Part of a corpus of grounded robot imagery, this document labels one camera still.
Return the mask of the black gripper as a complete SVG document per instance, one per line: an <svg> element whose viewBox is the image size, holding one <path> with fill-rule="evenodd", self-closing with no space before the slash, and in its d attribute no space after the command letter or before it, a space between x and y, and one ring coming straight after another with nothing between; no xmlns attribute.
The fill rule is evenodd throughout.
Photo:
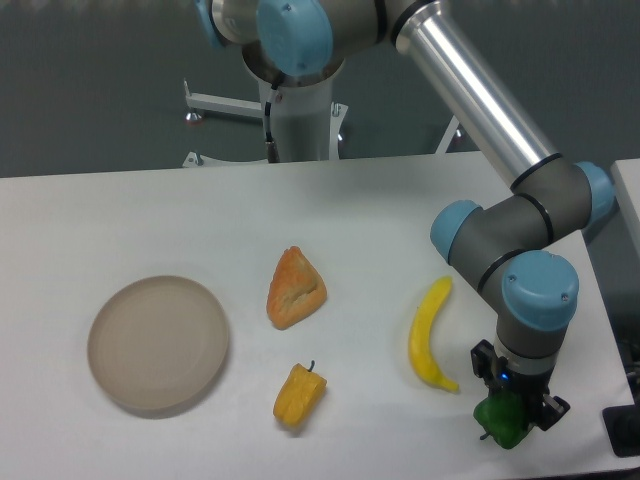
<svg viewBox="0 0 640 480"><path fill-rule="evenodd" d="M559 396L549 395L549 381L556 365L556 355L528 358L508 349L496 349L483 339L471 352L474 375L482 379L492 395L511 392L530 406L530 424L547 431L570 410Z"/></svg>

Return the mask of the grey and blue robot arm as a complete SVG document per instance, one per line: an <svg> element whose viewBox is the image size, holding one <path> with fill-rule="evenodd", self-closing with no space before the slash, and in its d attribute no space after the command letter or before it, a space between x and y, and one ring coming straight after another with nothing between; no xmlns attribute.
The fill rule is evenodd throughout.
<svg viewBox="0 0 640 480"><path fill-rule="evenodd" d="M605 216L614 200L608 175L567 161L522 111L459 31L444 1L199 1L209 42L238 45L265 85L259 118L271 163L326 160L334 150L327 86L350 55L391 43L411 58L510 189L484 209L447 206L430 238L497 313L496 338L471 352L488 388L477 418L513 418L547 430L569 406L548 389L579 282L548 252L566 235Z"/></svg>

